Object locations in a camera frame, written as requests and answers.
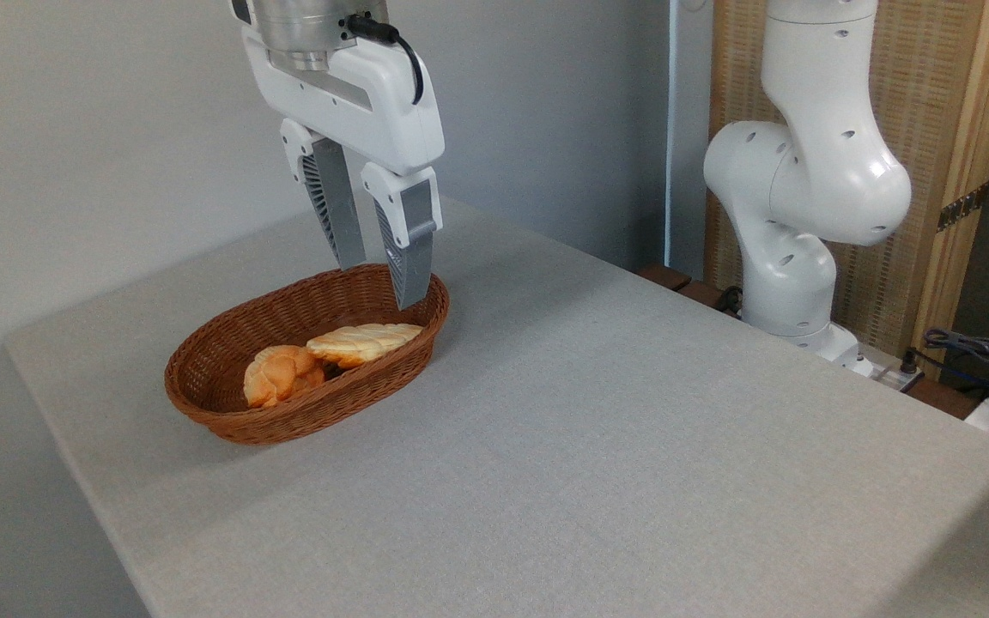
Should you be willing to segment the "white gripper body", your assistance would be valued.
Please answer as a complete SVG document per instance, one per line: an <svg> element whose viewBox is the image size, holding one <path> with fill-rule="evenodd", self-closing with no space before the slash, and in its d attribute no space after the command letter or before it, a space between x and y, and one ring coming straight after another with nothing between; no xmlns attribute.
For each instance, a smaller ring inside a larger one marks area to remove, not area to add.
<svg viewBox="0 0 989 618"><path fill-rule="evenodd" d="M272 65L271 50L248 25L242 39L264 101L283 117L394 173L420 171L443 155L431 78L413 105L415 78L400 48L358 39L334 51L326 71L299 71Z"/></svg>

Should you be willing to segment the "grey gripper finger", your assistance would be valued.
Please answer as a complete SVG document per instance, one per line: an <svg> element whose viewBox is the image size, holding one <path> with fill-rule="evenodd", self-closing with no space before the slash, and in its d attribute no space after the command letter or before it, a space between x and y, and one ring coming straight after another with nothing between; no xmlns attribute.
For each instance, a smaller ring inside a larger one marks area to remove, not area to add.
<svg viewBox="0 0 989 618"><path fill-rule="evenodd" d="M280 136L292 176L306 188L338 266L361 264L366 252L343 146L291 118L282 121Z"/></svg>
<svg viewBox="0 0 989 618"><path fill-rule="evenodd" d="M443 228L436 173L400 176L368 163L361 180L376 206L397 309L407 309L427 297L434 234Z"/></svg>

